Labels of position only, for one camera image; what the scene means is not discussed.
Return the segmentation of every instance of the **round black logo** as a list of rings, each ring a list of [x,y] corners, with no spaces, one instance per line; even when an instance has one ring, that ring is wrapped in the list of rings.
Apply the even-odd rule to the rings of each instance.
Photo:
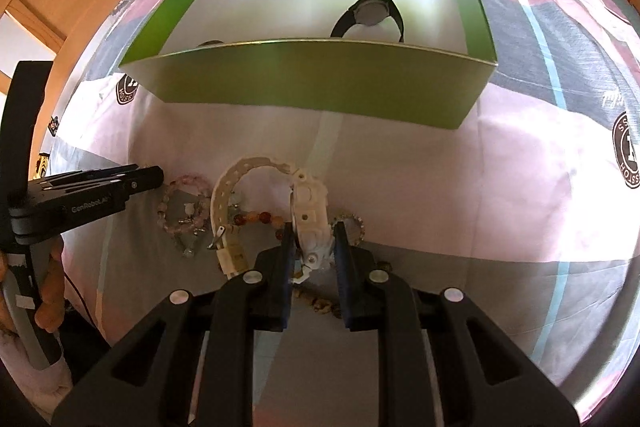
[[[640,187],[638,160],[636,159],[634,146],[631,143],[626,112],[622,113],[613,125],[613,147],[616,150],[616,160],[618,161],[620,172],[625,177],[626,186],[629,188]]]
[[[131,102],[138,91],[138,83],[128,74],[124,75],[116,86],[116,98],[120,105]]]

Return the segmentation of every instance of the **gray handle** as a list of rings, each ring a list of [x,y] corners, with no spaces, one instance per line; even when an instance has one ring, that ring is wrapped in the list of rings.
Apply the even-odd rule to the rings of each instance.
[[[62,356],[58,340],[52,333],[38,327],[34,318],[41,302],[39,288],[47,275],[52,242],[53,239],[47,239],[28,247],[29,254],[26,251],[7,253],[9,270],[2,282],[4,300],[29,362],[40,371],[56,363]]]

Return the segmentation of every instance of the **watch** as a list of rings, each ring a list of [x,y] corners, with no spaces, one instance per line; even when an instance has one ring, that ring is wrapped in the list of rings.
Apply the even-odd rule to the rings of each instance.
[[[375,26],[387,17],[391,17],[398,25],[400,38],[404,42],[404,22],[402,16],[392,0],[358,0],[335,23],[331,32],[332,37],[343,37],[349,28],[356,24]]]

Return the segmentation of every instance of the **screw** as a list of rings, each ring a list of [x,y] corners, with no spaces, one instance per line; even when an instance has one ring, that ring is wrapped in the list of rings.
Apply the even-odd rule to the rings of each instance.
[[[465,298],[465,294],[458,288],[447,288],[444,290],[444,298],[449,302],[460,302]]]
[[[256,284],[262,280],[262,274],[258,270],[249,270],[242,276],[242,280],[247,284]]]
[[[169,300],[176,305],[184,304],[189,300],[189,293],[185,290],[176,290],[169,296]]]
[[[371,270],[371,272],[369,272],[369,280],[382,284],[389,280],[389,274],[384,270]]]

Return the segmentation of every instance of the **finger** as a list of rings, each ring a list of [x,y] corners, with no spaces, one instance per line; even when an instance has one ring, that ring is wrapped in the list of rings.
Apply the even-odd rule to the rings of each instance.
[[[59,299],[51,304],[43,303],[36,311],[36,324],[48,333],[56,331],[65,318],[65,300]]]
[[[65,298],[65,272],[62,269],[62,263],[53,258],[49,259],[47,276],[40,287],[40,296],[42,302],[47,304]]]
[[[4,297],[2,293],[0,293],[0,329],[4,327],[7,330],[15,331],[14,320],[11,318],[11,313],[9,313],[9,308],[6,307],[6,302],[4,301]]]
[[[6,256],[4,253],[0,252],[0,282],[4,280],[7,270],[9,270],[9,265],[6,260]]]
[[[62,263],[62,251],[65,249],[65,241],[62,239],[61,235],[57,235],[53,239],[53,244],[51,245],[51,257],[56,261],[60,261]]]

